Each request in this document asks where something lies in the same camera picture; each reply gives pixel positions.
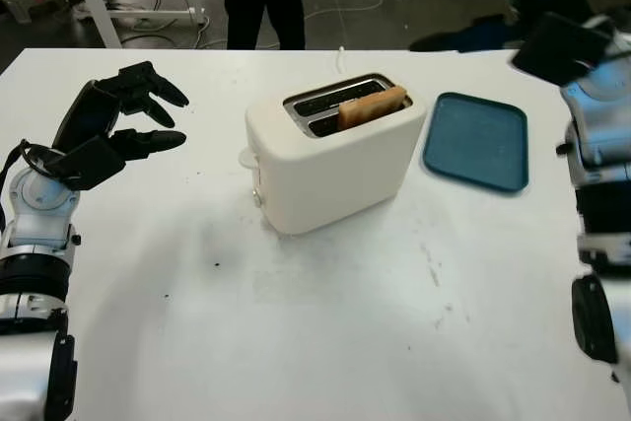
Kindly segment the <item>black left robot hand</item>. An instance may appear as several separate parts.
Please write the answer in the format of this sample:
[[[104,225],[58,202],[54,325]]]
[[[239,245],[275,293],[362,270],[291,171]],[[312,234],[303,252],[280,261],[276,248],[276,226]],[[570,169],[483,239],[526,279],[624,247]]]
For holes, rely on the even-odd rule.
[[[149,61],[118,70],[110,78],[88,82],[61,121],[52,148],[68,153],[95,136],[110,135],[118,117],[144,113],[158,124],[173,128],[175,122],[155,100],[185,107],[186,95],[162,77]]]

